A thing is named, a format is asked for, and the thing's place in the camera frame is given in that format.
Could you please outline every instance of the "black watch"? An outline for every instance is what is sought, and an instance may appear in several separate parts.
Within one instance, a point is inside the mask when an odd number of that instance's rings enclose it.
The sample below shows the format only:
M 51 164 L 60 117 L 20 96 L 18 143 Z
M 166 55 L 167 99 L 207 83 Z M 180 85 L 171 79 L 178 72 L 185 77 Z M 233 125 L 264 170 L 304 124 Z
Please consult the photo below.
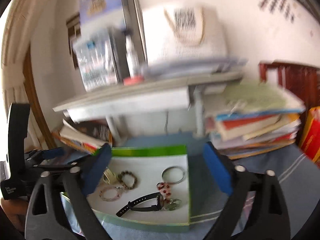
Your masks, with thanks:
M 152 205 L 151 207 L 134 207 L 144 201 L 153 199 L 153 198 L 157 198 L 157 204 L 156 205 Z M 140 197 L 132 202 L 128 202 L 128 204 L 126 206 L 124 206 L 122 209 L 120 209 L 117 212 L 117 216 L 121 217 L 124 213 L 126 213 L 128 210 L 132 210 L 132 211 L 140 211 L 140 212 L 148 212 L 148 211 L 159 211 L 163 208 L 164 206 L 164 200 L 163 200 L 163 196 L 161 195 L 160 192 L 156 192 L 156 193 L 152 193 L 149 195 L 145 195 L 143 197 Z

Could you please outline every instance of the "watch strap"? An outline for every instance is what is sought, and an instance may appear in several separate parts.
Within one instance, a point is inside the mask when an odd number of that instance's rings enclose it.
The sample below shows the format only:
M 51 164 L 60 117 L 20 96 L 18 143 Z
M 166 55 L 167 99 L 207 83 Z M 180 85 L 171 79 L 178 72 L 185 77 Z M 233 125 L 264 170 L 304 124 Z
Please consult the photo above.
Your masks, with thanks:
M 160 194 L 159 192 L 156 192 L 156 193 L 152 193 L 152 194 L 137 198 L 136 200 L 134 200 L 132 202 L 129 201 L 128 204 L 125 205 L 122 209 L 120 209 L 116 215 L 118 217 L 121 217 L 124 213 L 126 213 L 130 209 L 133 211 L 140 211 L 140 212 L 158 211 L 159 209 L 156 205 L 152 205 L 151 207 L 141 207 L 141 208 L 135 208 L 134 206 L 136 206 L 144 201 L 156 198 L 156 197 L 158 197 L 159 194 Z

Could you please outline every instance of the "red and yellow bag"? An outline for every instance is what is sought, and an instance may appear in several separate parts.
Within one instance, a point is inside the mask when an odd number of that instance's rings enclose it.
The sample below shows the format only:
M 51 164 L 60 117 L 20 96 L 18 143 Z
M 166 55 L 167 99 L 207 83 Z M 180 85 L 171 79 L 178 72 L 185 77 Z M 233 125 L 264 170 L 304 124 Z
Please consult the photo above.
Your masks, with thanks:
M 313 107 L 309 110 L 299 147 L 313 162 L 319 159 L 320 106 Z

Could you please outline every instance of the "curtain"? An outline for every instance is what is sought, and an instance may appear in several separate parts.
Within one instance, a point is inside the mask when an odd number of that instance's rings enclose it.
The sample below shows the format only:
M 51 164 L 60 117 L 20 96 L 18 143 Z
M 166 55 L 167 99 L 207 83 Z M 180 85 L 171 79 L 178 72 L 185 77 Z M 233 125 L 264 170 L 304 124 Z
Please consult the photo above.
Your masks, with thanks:
M 23 63 L 30 39 L 48 0 L 13 0 L 7 18 L 1 53 L 2 94 L 6 114 L 11 103 L 28 103 L 24 87 Z M 30 111 L 28 137 L 33 146 L 47 149 L 33 112 Z

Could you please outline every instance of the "silver bolt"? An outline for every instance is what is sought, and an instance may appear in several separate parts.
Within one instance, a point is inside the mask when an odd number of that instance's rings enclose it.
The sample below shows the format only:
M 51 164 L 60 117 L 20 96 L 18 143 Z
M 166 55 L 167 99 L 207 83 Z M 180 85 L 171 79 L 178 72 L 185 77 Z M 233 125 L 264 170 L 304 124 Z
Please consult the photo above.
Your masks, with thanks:
M 80 171 L 80 167 L 79 167 L 79 166 L 72 167 L 72 168 L 70 169 L 70 173 L 77 173 L 77 172 L 79 172 L 79 171 Z
M 276 175 L 275 172 L 272 171 L 272 170 L 267 170 L 266 174 L 269 175 L 269 176 L 272 176 L 272 177 Z
M 235 169 L 236 169 L 236 171 L 239 171 L 239 172 L 244 172 L 244 171 L 245 171 L 245 167 L 242 166 L 242 165 L 237 165 L 237 166 L 235 167 Z
M 41 176 L 42 178 L 45 178 L 45 177 L 48 177 L 49 175 L 50 175 L 50 171 L 44 171 L 44 172 L 41 173 L 40 176 Z

